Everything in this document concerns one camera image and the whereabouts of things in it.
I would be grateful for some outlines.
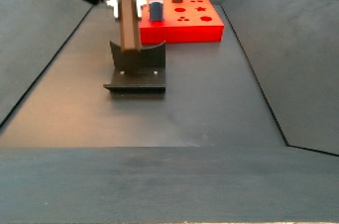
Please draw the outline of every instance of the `floor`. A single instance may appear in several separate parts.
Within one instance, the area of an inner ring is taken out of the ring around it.
[[[235,33],[170,45],[164,95],[116,95],[95,8],[0,131],[7,223],[338,222],[339,159],[290,148]]]

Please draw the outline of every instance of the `red pegboard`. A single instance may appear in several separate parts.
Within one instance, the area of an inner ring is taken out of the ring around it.
[[[163,22],[151,23],[148,5],[143,7],[140,22],[143,45],[160,44],[164,41],[175,44],[222,40],[225,23],[210,0],[185,0],[183,3],[176,4],[172,0],[162,1]]]

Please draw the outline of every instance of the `black metal plate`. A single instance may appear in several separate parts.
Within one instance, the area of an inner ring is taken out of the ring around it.
[[[166,69],[140,68],[134,72],[115,70],[111,84],[104,88],[115,92],[164,92],[166,91]]]

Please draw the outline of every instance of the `red block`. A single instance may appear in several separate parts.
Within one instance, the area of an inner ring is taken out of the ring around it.
[[[219,42],[225,23],[210,0],[163,0],[164,21],[150,22],[148,5],[143,7],[140,38],[143,45]]]

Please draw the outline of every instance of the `hole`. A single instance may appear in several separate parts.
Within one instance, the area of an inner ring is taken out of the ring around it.
[[[213,21],[213,18],[209,17],[209,16],[203,16],[203,17],[201,17],[201,19],[202,19],[202,21],[205,21],[205,22],[211,22],[211,21]]]
[[[185,11],[186,11],[186,9],[185,9],[185,8],[182,8],[182,7],[179,7],[179,8],[176,8],[176,9],[175,9],[175,11],[176,11],[176,12],[179,12],[179,13],[182,13],[182,12],[185,12]]]
[[[198,11],[198,12],[206,12],[206,11],[207,11],[207,8],[201,6],[199,8],[197,8],[197,11]]]

